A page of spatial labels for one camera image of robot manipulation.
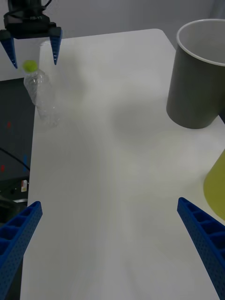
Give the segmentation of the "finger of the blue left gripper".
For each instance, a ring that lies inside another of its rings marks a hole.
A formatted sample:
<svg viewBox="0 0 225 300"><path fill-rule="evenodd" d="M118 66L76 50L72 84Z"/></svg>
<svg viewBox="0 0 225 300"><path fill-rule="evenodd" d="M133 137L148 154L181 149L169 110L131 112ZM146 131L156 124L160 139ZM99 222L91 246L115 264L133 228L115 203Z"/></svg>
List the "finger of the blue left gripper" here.
<svg viewBox="0 0 225 300"><path fill-rule="evenodd" d="M10 32L7 30L0 30L0 42L9 57L10 61L12 62L13 66L18 69L17 61L16 61L16 54L15 54L15 44L14 39L11 36Z"/></svg>
<svg viewBox="0 0 225 300"><path fill-rule="evenodd" d="M49 39L52 47L53 61L57 65L58 57L60 53L60 45L62 40L61 27L52 27L49 29Z"/></svg>

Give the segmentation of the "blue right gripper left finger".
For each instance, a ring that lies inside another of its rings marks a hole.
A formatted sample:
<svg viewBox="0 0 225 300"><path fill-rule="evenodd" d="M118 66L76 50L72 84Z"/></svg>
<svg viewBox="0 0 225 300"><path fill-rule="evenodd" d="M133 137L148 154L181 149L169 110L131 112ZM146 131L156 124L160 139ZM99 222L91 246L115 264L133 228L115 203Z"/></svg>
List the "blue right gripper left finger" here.
<svg viewBox="0 0 225 300"><path fill-rule="evenodd" d="M24 253L42 217L36 201L0 228L0 299L5 299Z"/></svg>

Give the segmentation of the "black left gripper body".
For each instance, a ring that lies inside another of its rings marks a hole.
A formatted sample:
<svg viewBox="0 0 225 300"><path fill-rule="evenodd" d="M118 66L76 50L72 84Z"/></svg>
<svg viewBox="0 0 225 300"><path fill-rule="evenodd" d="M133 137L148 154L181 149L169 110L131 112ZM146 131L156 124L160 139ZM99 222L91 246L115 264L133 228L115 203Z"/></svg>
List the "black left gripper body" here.
<svg viewBox="0 0 225 300"><path fill-rule="evenodd" d="M4 15L5 30L16 39L57 35L57 25L41 10L9 12Z"/></svg>

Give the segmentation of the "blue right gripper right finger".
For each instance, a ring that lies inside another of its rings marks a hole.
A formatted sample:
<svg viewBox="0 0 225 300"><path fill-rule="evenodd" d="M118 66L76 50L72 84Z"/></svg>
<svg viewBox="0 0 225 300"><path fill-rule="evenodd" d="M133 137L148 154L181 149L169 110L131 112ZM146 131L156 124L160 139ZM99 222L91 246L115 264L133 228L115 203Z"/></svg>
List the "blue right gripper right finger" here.
<svg viewBox="0 0 225 300"><path fill-rule="evenodd" d="M221 300L225 299L225 226L187 199L178 199L177 212Z"/></svg>

